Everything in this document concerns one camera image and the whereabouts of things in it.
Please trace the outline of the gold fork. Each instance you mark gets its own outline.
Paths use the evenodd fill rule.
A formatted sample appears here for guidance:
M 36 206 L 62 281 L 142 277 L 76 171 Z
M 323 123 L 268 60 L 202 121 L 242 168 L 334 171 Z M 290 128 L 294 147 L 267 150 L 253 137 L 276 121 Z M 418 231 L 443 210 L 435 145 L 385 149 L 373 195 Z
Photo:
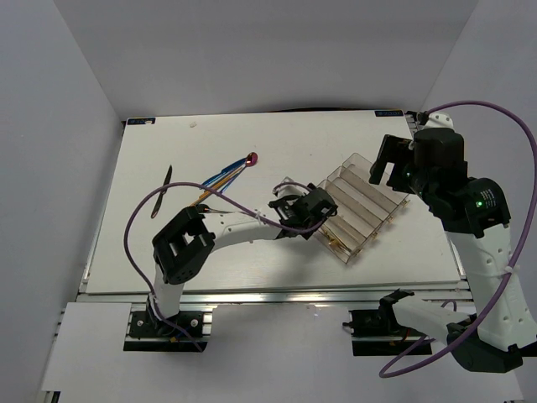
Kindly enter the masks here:
M 331 235 L 327 235 L 327 242 L 328 246 L 331 249 L 334 250 L 341 250 L 341 251 L 347 251 L 347 246 L 338 238 L 338 237 L 332 237 Z

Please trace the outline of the iridescent purple spoon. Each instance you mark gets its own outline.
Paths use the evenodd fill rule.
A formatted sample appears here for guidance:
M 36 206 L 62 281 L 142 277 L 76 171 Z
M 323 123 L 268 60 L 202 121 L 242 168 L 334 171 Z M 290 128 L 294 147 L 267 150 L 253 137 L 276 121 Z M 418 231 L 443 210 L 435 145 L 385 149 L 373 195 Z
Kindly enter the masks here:
M 230 184 L 248 167 L 253 167 L 258 162 L 258 154 L 255 152 L 249 153 L 245 158 L 237 160 L 227 167 L 223 168 L 219 173 L 205 180 L 202 185 L 217 189 L 224 192 Z

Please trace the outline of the black knife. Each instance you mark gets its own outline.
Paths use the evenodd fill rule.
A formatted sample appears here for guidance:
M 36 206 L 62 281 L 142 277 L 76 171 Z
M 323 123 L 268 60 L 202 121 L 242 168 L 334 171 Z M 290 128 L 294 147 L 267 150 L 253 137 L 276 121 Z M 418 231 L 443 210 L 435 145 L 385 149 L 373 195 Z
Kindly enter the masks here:
M 173 174 L 173 166 L 170 165 L 169 168 L 167 169 L 166 175 L 164 177 L 163 186 L 167 186 L 170 183 L 172 174 Z M 151 212 L 151 215 L 150 215 L 151 219 L 155 219 L 156 216 L 158 215 L 166 191 L 167 191 L 166 189 L 163 189 L 162 191 L 159 192 L 158 197 L 156 199 L 156 202 L 154 204 L 154 208 L 153 208 L 153 210 Z

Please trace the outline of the black spoon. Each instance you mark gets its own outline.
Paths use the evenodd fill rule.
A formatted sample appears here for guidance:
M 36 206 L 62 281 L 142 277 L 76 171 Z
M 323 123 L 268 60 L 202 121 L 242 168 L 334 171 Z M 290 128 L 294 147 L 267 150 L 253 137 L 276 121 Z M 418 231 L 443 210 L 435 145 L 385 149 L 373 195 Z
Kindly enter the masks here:
M 197 204 L 196 205 L 196 210 L 200 213 L 200 214 L 218 214 L 218 215 L 227 215 L 227 214 L 243 214 L 243 215 L 246 215 L 246 213 L 242 210 L 234 210 L 234 211 L 228 211 L 228 210 L 222 210 L 222 209 L 216 209 L 216 208 L 212 208 L 212 207 L 209 207 L 208 205 L 206 204 Z

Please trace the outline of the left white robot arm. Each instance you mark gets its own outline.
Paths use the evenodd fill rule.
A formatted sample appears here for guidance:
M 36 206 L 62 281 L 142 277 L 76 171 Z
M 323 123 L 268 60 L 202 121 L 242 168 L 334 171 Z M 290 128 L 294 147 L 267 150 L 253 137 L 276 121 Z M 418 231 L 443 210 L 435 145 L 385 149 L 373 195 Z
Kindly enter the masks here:
M 186 207 L 154 236 L 156 274 L 148 302 L 151 328 L 160 335 L 175 330 L 185 283 L 199 274 L 211 253 L 261 240 L 309 239 L 337 214 L 332 196 L 313 184 L 286 180 L 273 194 L 275 198 L 253 214 L 217 212 L 214 220 L 206 207 Z

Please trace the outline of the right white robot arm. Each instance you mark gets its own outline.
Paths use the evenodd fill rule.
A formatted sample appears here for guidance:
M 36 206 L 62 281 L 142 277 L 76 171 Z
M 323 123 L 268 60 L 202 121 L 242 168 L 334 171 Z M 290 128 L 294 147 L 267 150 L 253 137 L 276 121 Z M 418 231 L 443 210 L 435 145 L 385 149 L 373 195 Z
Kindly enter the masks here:
M 380 183 L 387 165 L 393 166 L 388 187 L 416 195 L 441 221 L 476 312 L 448 310 L 407 290 L 382 298 L 378 324 L 386 333 L 412 328 L 445 348 L 405 369 L 383 367 L 380 377 L 407 374 L 447 354 L 470 372 L 504 374 L 520 367 L 524 348 L 536 343 L 536 321 L 515 272 L 520 249 L 511 246 L 511 216 L 501 187 L 468 175 L 464 139 L 444 113 L 427 119 L 411 139 L 385 135 L 370 183 Z

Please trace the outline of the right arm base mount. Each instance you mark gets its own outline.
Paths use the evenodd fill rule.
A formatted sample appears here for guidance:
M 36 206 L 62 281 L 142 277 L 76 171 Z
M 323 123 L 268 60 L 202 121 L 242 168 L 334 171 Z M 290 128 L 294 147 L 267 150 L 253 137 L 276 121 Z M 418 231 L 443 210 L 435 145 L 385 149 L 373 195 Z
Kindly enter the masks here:
M 388 325 L 377 310 L 349 311 L 342 327 L 352 337 L 354 357 L 394 358 L 422 337 L 412 328 Z

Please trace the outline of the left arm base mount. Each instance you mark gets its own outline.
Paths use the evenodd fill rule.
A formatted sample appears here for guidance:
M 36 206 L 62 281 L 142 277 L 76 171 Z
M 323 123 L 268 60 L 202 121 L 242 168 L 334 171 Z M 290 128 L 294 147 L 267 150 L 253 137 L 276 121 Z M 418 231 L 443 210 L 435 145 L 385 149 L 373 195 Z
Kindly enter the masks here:
M 209 331 L 203 311 L 180 311 L 169 322 L 159 320 L 147 306 L 131 311 L 123 350 L 151 353 L 201 353 L 206 349 Z

